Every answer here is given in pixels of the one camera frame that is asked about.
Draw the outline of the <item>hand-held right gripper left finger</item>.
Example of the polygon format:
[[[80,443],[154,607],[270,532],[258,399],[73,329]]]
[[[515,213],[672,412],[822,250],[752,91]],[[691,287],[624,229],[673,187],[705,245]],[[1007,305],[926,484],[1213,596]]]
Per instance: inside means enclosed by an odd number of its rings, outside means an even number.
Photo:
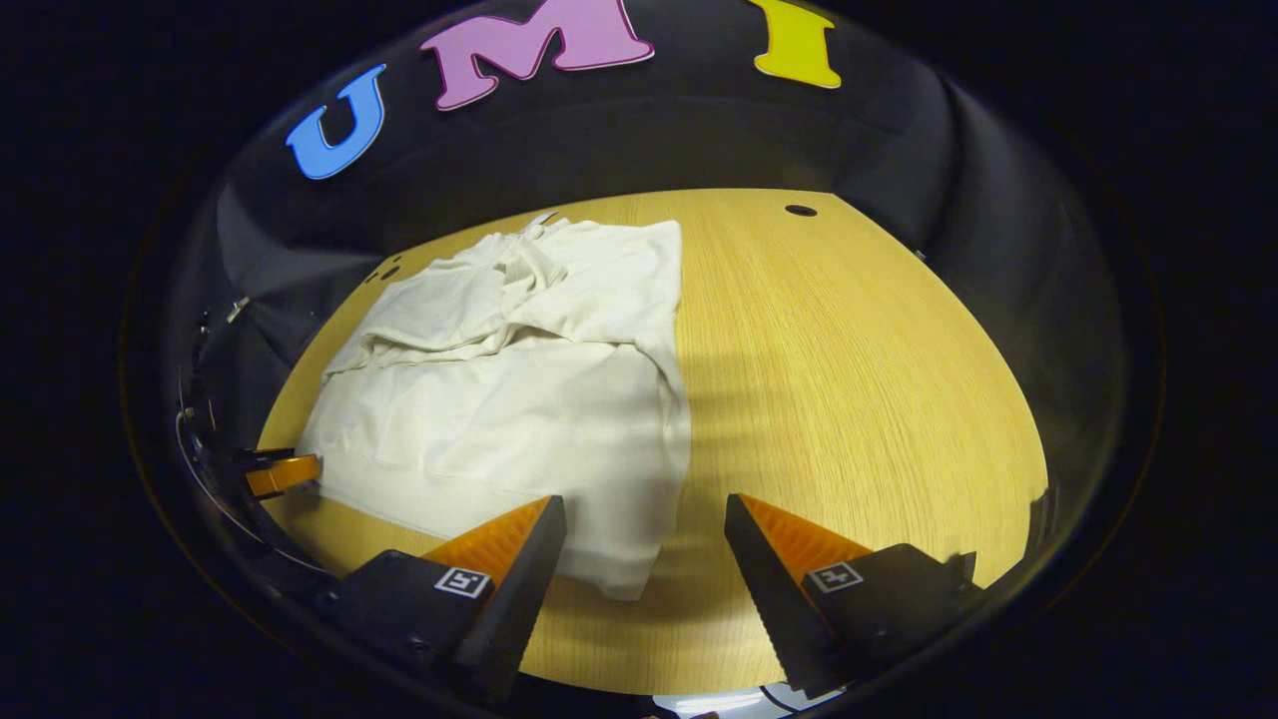
[[[504,700],[566,540],[561,496],[410,556],[383,550],[320,593],[320,619],[429,687]]]

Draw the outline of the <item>white zip-neck garment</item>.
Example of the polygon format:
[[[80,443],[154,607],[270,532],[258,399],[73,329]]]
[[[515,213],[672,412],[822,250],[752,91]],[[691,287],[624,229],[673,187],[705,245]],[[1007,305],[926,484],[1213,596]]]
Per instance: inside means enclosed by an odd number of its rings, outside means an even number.
[[[691,455],[682,250],[675,220],[538,218],[389,284],[296,442],[322,496],[440,538],[560,496],[557,572],[638,600]]]

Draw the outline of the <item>black backdrop cloth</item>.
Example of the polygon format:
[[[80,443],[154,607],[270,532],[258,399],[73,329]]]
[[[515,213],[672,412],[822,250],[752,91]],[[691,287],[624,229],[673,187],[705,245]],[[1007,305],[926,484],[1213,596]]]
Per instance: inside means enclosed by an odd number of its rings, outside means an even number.
[[[827,43],[843,87],[753,66],[748,0],[587,0],[625,11],[654,56],[558,70],[583,50],[528,22],[566,0],[437,11],[300,95],[245,142],[183,238],[133,338],[175,404],[201,310],[213,411],[247,444],[320,324],[374,261],[557,201],[754,188],[826,192],[863,211],[958,296],[1036,421],[1051,494],[1091,501],[1128,416],[1130,346],[1098,209],[1056,160],[944,72],[843,17]],[[233,301],[250,298],[233,324]]]

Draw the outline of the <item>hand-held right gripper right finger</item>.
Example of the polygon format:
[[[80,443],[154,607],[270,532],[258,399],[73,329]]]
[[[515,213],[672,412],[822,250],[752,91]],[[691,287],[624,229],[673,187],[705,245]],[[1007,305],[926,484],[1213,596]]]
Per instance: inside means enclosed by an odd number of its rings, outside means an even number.
[[[809,699],[895,669],[985,602],[973,552],[872,550],[748,494],[727,497],[723,533],[785,681]]]

